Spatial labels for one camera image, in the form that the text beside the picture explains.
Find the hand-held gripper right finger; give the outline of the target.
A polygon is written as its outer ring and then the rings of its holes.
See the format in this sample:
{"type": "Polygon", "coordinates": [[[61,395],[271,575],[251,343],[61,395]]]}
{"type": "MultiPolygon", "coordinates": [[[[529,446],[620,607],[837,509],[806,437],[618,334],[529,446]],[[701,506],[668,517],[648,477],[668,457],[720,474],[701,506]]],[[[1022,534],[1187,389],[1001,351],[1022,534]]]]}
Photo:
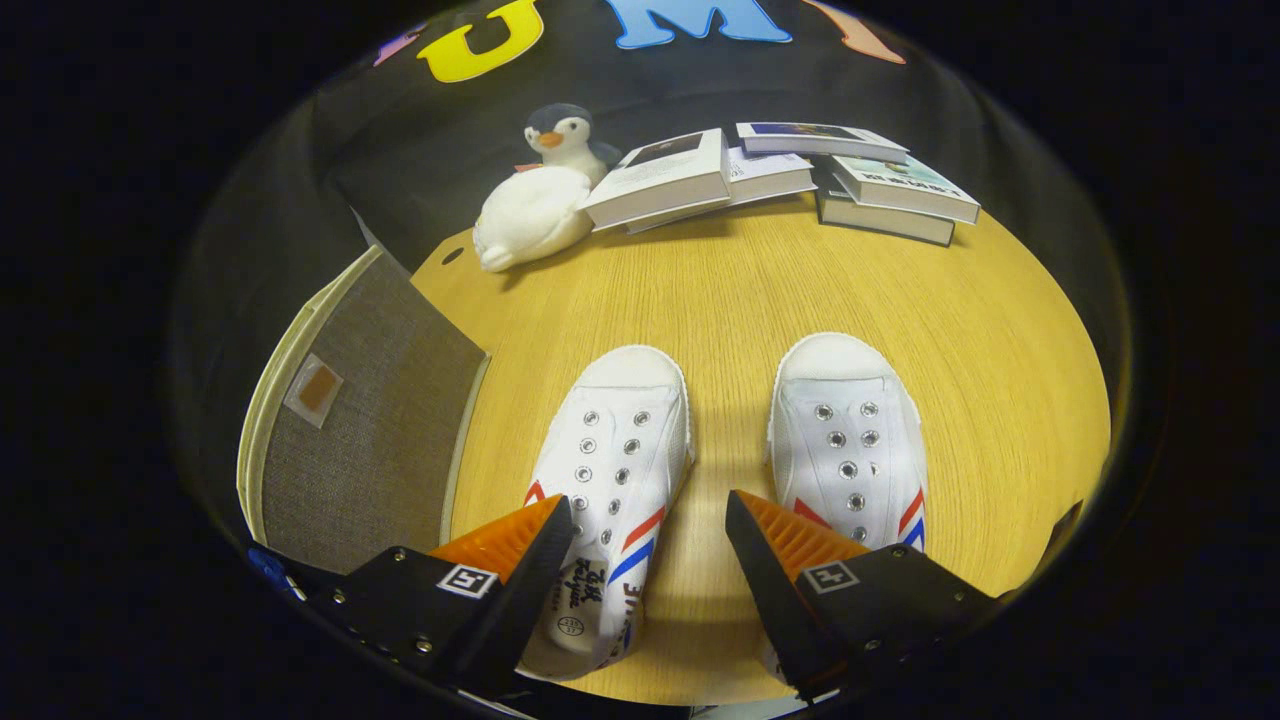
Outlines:
{"type": "Polygon", "coordinates": [[[724,530],[788,685],[806,701],[928,664],[1001,603],[910,544],[869,550],[732,489],[724,530]]]}

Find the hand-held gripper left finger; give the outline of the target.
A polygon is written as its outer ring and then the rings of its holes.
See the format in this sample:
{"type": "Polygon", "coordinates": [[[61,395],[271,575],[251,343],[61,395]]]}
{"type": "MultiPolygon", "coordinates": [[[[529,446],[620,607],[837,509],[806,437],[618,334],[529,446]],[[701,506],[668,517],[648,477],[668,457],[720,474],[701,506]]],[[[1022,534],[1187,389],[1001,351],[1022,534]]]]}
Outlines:
{"type": "Polygon", "coordinates": [[[392,546],[308,591],[307,606],[412,676],[504,692],[572,538],[571,502],[553,495],[426,553],[392,546]]]}

